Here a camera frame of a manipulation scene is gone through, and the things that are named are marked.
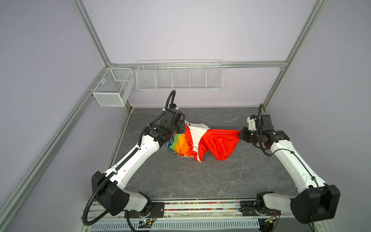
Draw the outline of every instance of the red cloth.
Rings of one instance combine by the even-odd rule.
[[[235,130],[213,130],[209,129],[202,136],[198,148],[198,155],[202,157],[210,150],[217,160],[226,160],[234,151],[239,138],[240,131]]]

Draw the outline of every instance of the garment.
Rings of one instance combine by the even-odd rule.
[[[203,162],[204,154],[210,152],[217,160],[226,160],[234,151],[240,131],[215,130],[205,124],[188,123],[186,121],[185,134],[176,134],[167,144],[179,156],[193,157]]]

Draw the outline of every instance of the black mounting plate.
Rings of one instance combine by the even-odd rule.
[[[242,201],[240,201],[241,209],[242,209],[241,212],[242,212],[243,216],[260,216],[259,214],[257,214],[255,212],[255,209],[253,209],[255,207],[254,203],[255,203],[254,200],[242,200]],[[281,211],[279,211],[279,210],[275,210],[275,211],[276,211],[277,216],[281,215]],[[272,210],[268,210],[266,213],[267,213],[266,216],[274,216],[275,215]]]
[[[165,211],[165,203],[164,202],[152,202],[151,203],[150,215],[148,217],[143,217],[143,215],[139,216],[138,212],[134,211],[134,210],[128,211],[128,215],[129,215],[129,218],[155,218],[157,212],[155,210],[152,210],[152,209],[157,210],[157,212],[158,212],[157,218],[163,218],[164,217],[164,211]]]

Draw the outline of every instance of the wire basket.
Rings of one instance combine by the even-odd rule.
[[[93,94],[101,106],[125,106],[135,79],[131,68],[108,68]]]
[[[221,61],[145,62],[138,61],[137,88],[140,91],[223,89]]]

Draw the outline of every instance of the gray marble tabletop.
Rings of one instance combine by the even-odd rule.
[[[185,119],[204,123],[211,129],[241,130],[257,108],[181,108]],[[162,113],[158,108],[135,108],[126,129],[116,162],[137,142],[140,131]],[[288,172],[276,158],[267,157],[253,145],[239,141],[225,161],[209,151],[199,163],[179,157],[163,146],[152,154],[130,179],[126,190],[143,192],[152,199],[255,198],[273,191],[296,196]]]

